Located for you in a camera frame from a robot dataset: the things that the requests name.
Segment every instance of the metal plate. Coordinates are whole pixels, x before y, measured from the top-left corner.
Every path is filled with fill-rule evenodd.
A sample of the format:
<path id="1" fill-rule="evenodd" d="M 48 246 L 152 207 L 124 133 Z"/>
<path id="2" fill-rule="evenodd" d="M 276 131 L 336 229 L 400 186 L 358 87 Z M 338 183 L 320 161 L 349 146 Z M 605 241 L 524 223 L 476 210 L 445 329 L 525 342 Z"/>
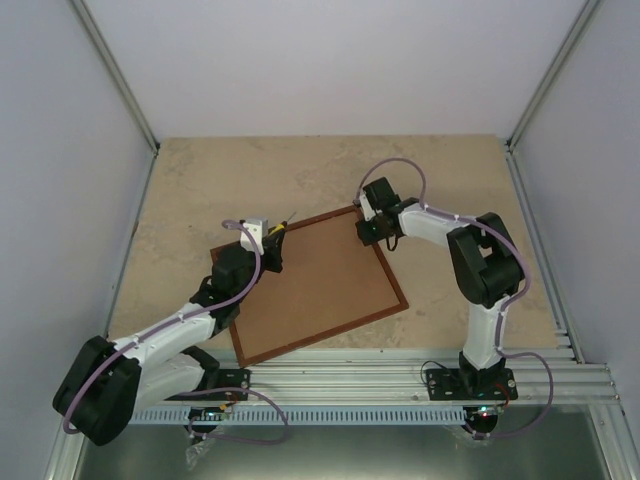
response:
<path id="1" fill-rule="evenodd" d="M 247 370 L 245 368 L 235 368 L 235 369 L 220 369 L 220 378 L 218 380 L 218 385 L 216 388 L 223 387 L 242 387 L 242 382 L 247 382 L 245 385 L 251 385 L 251 370 Z M 238 400 L 246 400 L 248 398 L 246 393 L 235 393 L 233 394 Z M 224 402 L 229 400 L 229 397 L 226 393 L 212 393 L 211 395 L 202 395 L 200 397 L 181 397 L 180 395 L 176 395 L 174 397 L 170 397 L 168 400 L 175 402 L 191 402 L 197 403 L 201 401 L 207 402 L 215 402 L 220 401 Z"/>
<path id="2" fill-rule="evenodd" d="M 538 413 L 538 407 L 510 407 L 498 428 L 512 431 Z M 605 480 L 609 477 L 589 423 L 588 414 L 554 409 L 526 435 L 486 443 L 474 442 L 459 426 L 310 426 L 293 427 L 281 445 L 207 440 L 195 448 L 182 427 L 130 426 L 109 445 L 87 448 L 75 478 Z M 277 438 L 282 432 L 281 426 L 222 429 L 255 439 Z M 185 451 L 193 455 L 198 447 L 202 453 L 196 465 L 187 465 Z"/>
<path id="3" fill-rule="evenodd" d="M 486 392 L 478 395 L 477 397 L 470 397 L 464 390 L 464 387 L 459 385 L 458 378 L 459 369 L 450 368 L 444 370 L 442 368 L 429 368 L 426 370 L 427 383 L 429 385 L 429 398 L 435 401 L 442 400 L 481 400 L 486 402 L 500 401 L 504 402 L 507 399 L 504 397 L 504 392 L 499 388 L 487 390 Z M 512 382 L 513 387 L 509 387 L 509 382 Z M 518 390 L 515 386 L 515 379 L 513 378 L 513 372 L 505 368 L 500 372 L 500 376 L 496 381 L 496 384 L 501 385 L 509 394 L 509 401 L 518 399 Z"/>

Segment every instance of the metal floor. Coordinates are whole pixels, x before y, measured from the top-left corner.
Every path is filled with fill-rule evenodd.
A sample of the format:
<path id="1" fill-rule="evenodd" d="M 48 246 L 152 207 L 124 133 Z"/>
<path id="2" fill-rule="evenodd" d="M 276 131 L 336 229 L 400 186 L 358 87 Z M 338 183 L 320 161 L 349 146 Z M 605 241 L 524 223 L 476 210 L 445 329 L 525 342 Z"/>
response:
<path id="1" fill-rule="evenodd" d="M 500 429 L 530 421 L 536 407 L 513 407 Z M 233 427 L 251 437 L 275 437 L 279 427 Z M 217 441 L 193 470 L 189 439 L 177 426 L 130 426 L 111 444 L 83 452 L 76 480 L 227 479 L 608 479 L 587 413 L 555 408 L 521 437 L 473 442 L 460 427 L 293 427 L 278 446 Z"/>

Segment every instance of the aluminum frame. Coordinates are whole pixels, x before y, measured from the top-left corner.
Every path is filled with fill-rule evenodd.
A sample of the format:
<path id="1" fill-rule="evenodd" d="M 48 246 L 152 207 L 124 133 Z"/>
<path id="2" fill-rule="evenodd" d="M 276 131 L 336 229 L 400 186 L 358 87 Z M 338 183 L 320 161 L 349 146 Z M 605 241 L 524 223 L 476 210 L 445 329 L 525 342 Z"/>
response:
<path id="1" fill-rule="evenodd" d="M 602 1 L 603 0 L 585 1 L 582 10 L 573 22 L 573 25 L 569 29 L 567 36 L 564 38 L 562 45 L 560 46 L 560 49 L 556 53 L 556 56 L 538 84 L 536 91 L 529 100 L 529 103 L 520 117 L 520 120 L 518 120 L 511 137 L 509 137 L 508 144 L 511 148 L 516 148 L 516 145 L 522 139 L 522 136 L 538 111 L 538 108 L 547 98 L 547 94 L 553 87 L 558 75 L 580 43 L 584 32 L 589 27 L 595 13 L 598 11 L 598 7 L 602 4 Z"/>
<path id="2" fill-rule="evenodd" d="M 76 14 L 78 22 L 84 28 L 84 31 L 89 37 L 89 40 L 96 49 L 98 57 L 106 68 L 107 73 L 113 80 L 116 89 L 120 93 L 124 104 L 128 108 L 129 113 L 131 113 L 131 116 L 140 129 L 140 132 L 149 144 L 149 147 L 151 148 L 153 153 L 157 154 L 160 143 L 153 134 L 153 131 L 149 126 L 149 122 L 147 121 L 144 113 L 142 112 L 142 109 L 140 108 L 140 105 L 138 104 L 138 100 L 136 100 L 136 97 L 131 91 L 131 87 L 129 87 L 129 84 L 124 78 L 124 75 L 122 74 L 118 63 L 116 62 L 115 57 L 111 53 L 107 42 L 102 36 L 102 33 L 98 28 L 98 24 L 91 14 L 91 10 L 89 10 L 89 7 L 84 0 L 67 0 L 67 2 L 69 3 L 71 10 L 73 10 L 73 12 Z"/>
<path id="3" fill-rule="evenodd" d="M 540 275 L 542 276 L 542 282 L 547 293 L 553 318 L 558 328 L 567 331 L 578 363 L 584 363 L 585 360 L 582 348 L 580 347 L 578 331 L 570 312 L 568 312 L 565 307 L 567 303 L 562 295 L 561 289 L 558 287 L 557 274 L 549 260 L 549 256 L 544 247 L 544 241 L 540 236 L 540 229 L 538 228 L 533 209 L 531 208 L 525 182 L 518 165 L 517 155 L 511 153 L 510 148 L 506 145 L 504 147 L 504 154 L 507 167 L 509 168 L 509 174 L 511 175 L 511 182 L 516 192 L 518 202 L 520 203 L 520 210 L 522 211 L 525 225 L 527 226 L 531 246 L 533 247 L 538 268 L 540 269 Z"/>
<path id="4" fill-rule="evenodd" d="M 620 408 L 619 396 L 605 365 L 578 364 L 568 346 L 538 350 L 545 355 L 555 378 L 555 405 L 587 407 L 607 468 L 612 478 L 638 478 L 638 458 Z M 233 351 L 212 351 L 223 366 L 234 366 Z M 425 359 L 455 366 L 457 351 L 409 349 L 324 349 L 301 350 L 252 368 L 252 388 L 281 405 L 363 406 L 457 406 L 479 402 L 432 402 L 420 380 Z M 535 359 L 510 362 L 518 382 L 518 405 L 546 403 L 548 380 Z M 181 409 L 192 402 L 164 402 Z M 198 402 L 204 406 L 215 402 Z M 261 405 L 261 402 L 247 402 Z M 84 437 L 56 439 L 47 480 L 73 478 L 81 458 Z"/>

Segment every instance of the enclosure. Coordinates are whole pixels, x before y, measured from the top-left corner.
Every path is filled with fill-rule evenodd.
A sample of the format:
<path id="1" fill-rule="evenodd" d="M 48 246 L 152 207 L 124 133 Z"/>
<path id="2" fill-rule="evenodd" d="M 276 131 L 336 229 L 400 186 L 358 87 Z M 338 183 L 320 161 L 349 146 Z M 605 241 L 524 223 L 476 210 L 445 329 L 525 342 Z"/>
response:
<path id="1" fill-rule="evenodd" d="M 7 478 L 637 477 L 636 2 L 47 0 L 0 19 Z M 425 171 L 430 205 L 499 213 L 531 264 L 505 351 L 553 372 L 535 429 L 474 441 L 480 403 L 430 399 L 423 363 L 457 365 L 467 304 L 445 251 L 406 238 L 384 257 L 407 309 L 248 367 L 292 419 L 284 444 L 216 441 L 189 471 L 197 400 L 104 447 L 63 432 L 51 402 L 80 347 L 179 309 L 238 239 L 221 221 L 351 205 L 389 157 Z M 405 165 L 380 175 L 418 195 Z M 201 346 L 237 366 L 228 331 Z M 549 398 L 538 360 L 508 365 L 499 432 Z"/>

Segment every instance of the black mounting plate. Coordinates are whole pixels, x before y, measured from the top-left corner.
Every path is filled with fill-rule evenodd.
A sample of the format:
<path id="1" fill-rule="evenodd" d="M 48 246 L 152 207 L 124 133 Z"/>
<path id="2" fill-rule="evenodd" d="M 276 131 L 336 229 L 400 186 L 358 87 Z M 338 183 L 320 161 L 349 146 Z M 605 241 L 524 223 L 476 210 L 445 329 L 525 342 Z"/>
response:
<path id="1" fill-rule="evenodd" d="M 247 382 L 245 388 L 250 388 L 251 386 L 251 370 L 247 370 L 246 368 L 235 368 L 235 369 L 220 369 L 220 376 L 218 377 L 218 383 L 215 388 L 224 388 L 224 387 L 238 387 L 242 388 L 242 383 Z M 233 400 L 246 400 L 248 395 L 246 393 L 236 393 L 233 392 Z M 185 402 L 199 402 L 199 401 L 225 401 L 229 400 L 229 397 L 225 393 L 212 393 L 211 395 L 200 395 L 197 397 L 192 396 L 181 396 L 174 395 L 170 397 L 168 400 L 173 401 L 185 401 Z"/>
<path id="2" fill-rule="evenodd" d="M 425 371 L 427 391 L 431 400 L 486 400 L 486 401 L 505 401 L 504 393 L 497 387 L 489 388 L 479 395 L 471 396 L 467 393 L 463 385 L 460 384 L 460 372 L 457 368 L 445 370 L 443 368 L 429 368 Z M 496 384 L 503 386 L 509 393 L 509 400 L 518 399 L 518 389 L 515 385 L 513 371 L 509 368 L 503 369 Z"/>

